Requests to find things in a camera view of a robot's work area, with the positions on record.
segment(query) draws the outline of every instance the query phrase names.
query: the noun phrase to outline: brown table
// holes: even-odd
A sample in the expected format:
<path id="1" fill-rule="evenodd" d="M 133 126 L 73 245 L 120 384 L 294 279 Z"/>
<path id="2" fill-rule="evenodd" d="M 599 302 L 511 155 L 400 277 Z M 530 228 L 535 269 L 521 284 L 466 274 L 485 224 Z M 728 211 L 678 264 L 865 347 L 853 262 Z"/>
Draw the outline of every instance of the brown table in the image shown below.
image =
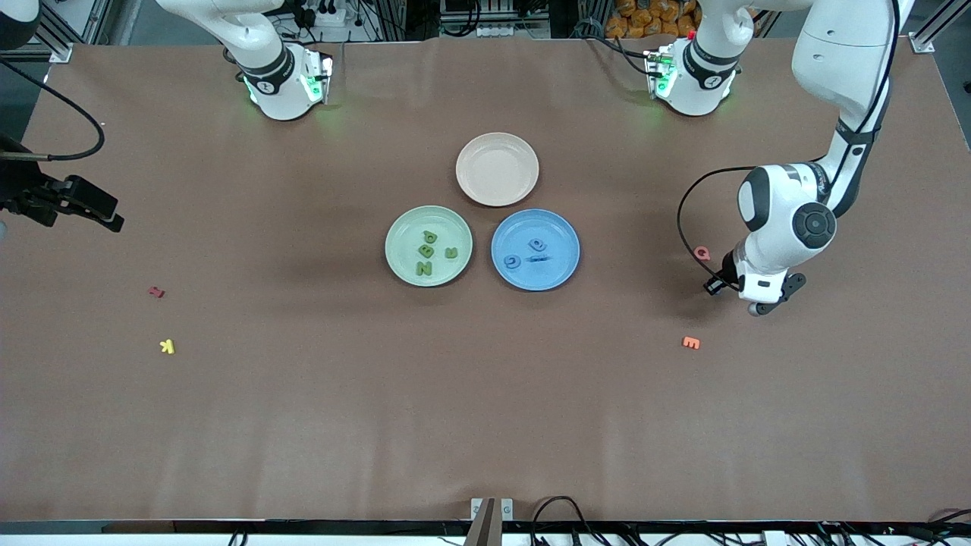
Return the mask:
<path id="1" fill-rule="evenodd" d="M 678 240 L 701 174 L 825 151 L 836 112 L 795 82 L 791 49 L 753 42 L 734 95 L 688 119 L 596 44 L 351 45 L 333 104 L 276 122 L 218 48 L 76 48 L 50 83 L 108 144 L 46 169 L 109 190 L 127 223 L 5 217 L 0 517 L 445 519 L 483 495 L 527 517 L 552 494 L 604 519 L 971 504 L 971 157 L 930 56 L 900 48 L 859 201 L 789 304 L 757 320 L 709 297 Z M 488 131 L 540 157 L 515 207 L 454 181 Z M 90 133 L 44 96 L 26 143 L 70 152 Z M 740 180 L 688 203 L 689 240 L 717 256 L 745 233 Z M 455 209 L 476 244 L 433 290 L 383 256 L 422 204 Z M 583 241 L 549 293 L 511 289 L 488 258 L 528 207 Z"/>

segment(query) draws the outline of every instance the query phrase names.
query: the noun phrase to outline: green plate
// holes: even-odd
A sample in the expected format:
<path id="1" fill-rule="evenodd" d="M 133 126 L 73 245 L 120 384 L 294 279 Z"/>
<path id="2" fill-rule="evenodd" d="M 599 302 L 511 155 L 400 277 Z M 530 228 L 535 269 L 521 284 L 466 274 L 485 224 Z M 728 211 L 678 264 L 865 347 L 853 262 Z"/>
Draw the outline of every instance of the green plate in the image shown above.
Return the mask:
<path id="1" fill-rule="evenodd" d="M 391 225 L 385 239 L 387 264 L 402 281 L 437 287 L 454 279 L 472 257 L 472 230 L 455 211 L 425 205 Z"/>

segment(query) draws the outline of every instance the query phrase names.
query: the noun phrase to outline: black round joint cap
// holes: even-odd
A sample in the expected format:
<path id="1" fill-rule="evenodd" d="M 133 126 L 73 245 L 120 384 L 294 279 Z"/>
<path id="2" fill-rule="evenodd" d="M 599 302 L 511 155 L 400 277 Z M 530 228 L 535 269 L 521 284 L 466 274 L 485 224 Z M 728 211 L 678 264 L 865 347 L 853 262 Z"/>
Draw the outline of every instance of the black round joint cap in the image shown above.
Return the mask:
<path id="1" fill-rule="evenodd" d="M 806 203 L 792 215 L 792 231 L 806 248 L 821 249 L 836 234 L 836 217 L 819 203 Z"/>

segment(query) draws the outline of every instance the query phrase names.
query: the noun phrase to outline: plate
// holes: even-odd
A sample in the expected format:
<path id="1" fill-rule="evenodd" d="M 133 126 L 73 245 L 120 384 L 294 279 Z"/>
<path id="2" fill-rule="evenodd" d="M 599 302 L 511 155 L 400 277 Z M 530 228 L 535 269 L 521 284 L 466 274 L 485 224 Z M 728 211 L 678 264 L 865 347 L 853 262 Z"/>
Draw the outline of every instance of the plate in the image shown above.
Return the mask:
<path id="1" fill-rule="evenodd" d="M 580 263 L 580 238 L 562 216 L 526 209 L 509 216 L 492 235 L 492 264 L 509 284 L 523 290 L 554 289 Z"/>
<path id="2" fill-rule="evenodd" d="M 455 211 L 437 205 L 398 217 L 385 238 L 387 264 L 402 281 L 437 287 L 454 279 L 472 256 L 472 230 Z"/>
<path id="3" fill-rule="evenodd" d="M 472 200 L 504 207 L 522 200 L 536 187 L 540 160 L 529 143 L 509 133 L 487 133 L 472 139 L 458 154 L 455 177 Z"/>

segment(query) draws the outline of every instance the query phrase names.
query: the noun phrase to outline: blue plate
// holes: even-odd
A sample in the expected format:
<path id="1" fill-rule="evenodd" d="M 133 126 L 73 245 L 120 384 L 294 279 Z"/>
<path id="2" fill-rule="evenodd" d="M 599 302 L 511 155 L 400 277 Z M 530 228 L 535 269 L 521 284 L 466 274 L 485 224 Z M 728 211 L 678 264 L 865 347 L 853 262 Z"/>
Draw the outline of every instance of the blue plate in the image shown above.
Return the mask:
<path id="1" fill-rule="evenodd" d="M 527 209 L 502 221 L 492 235 L 492 263 L 510 285 L 523 290 L 554 289 L 580 263 L 580 238 L 557 213 Z"/>

